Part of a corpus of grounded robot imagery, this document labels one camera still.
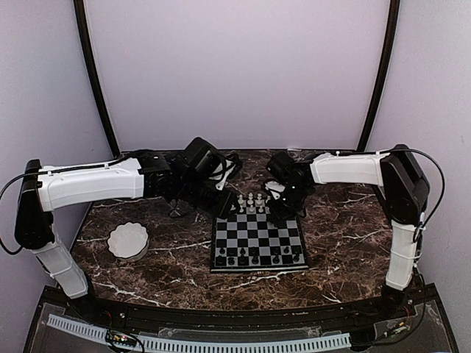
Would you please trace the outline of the black white chessboard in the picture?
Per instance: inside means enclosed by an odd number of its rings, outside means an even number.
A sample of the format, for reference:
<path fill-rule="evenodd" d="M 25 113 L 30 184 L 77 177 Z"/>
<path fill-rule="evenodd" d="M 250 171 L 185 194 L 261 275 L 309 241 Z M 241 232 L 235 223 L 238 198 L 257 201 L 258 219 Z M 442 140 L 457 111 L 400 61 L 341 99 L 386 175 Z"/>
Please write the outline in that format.
<path fill-rule="evenodd" d="M 269 208 L 238 203 L 226 219 L 214 218 L 210 255 L 210 271 L 213 273 L 242 273 L 250 271 L 296 271 L 308 268 L 305 241 L 298 217 L 287 220 L 284 227 L 276 227 L 269 221 Z M 298 263 L 293 261 L 300 255 Z M 280 262 L 273 264 L 278 255 Z M 216 258 L 225 258 L 223 266 L 217 266 Z"/>

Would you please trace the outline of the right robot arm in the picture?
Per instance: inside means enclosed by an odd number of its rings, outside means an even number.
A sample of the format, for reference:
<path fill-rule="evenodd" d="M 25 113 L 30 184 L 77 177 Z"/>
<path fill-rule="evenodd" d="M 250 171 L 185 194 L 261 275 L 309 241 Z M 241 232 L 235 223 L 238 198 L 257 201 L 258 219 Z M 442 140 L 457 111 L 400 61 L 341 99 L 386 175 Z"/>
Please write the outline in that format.
<path fill-rule="evenodd" d="M 279 190 L 271 193 L 268 208 L 275 224 L 299 215 L 316 186 L 330 183 L 364 184 L 375 195 L 392 227 L 392 246 L 385 283 L 405 290 L 421 256 L 422 233 L 433 213 L 427 210 L 430 183 L 416 156 L 430 155 L 398 144 L 383 151 L 324 151 L 295 160 L 280 151 L 266 169 Z"/>

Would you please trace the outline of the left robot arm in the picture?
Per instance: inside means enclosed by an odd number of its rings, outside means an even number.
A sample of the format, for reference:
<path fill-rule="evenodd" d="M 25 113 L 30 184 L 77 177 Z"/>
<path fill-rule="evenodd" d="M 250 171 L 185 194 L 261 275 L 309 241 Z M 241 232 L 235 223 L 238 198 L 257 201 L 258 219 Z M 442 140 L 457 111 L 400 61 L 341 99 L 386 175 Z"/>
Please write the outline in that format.
<path fill-rule="evenodd" d="M 137 150 L 109 162 L 69 167 L 43 167 L 33 160 L 1 189 L 5 192 L 13 183 L 22 182 L 14 234 L 18 248 L 9 249 L 3 243 L 1 249 L 11 256 L 30 250 L 67 297 L 75 300 L 76 310 L 89 321 L 99 320 L 104 305 L 93 296 L 90 280 L 58 235 L 55 211 L 109 199 L 161 197 L 226 218 L 237 196 L 225 184 L 240 169 L 237 154 L 225 155 L 213 148 L 192 156 Z"/>

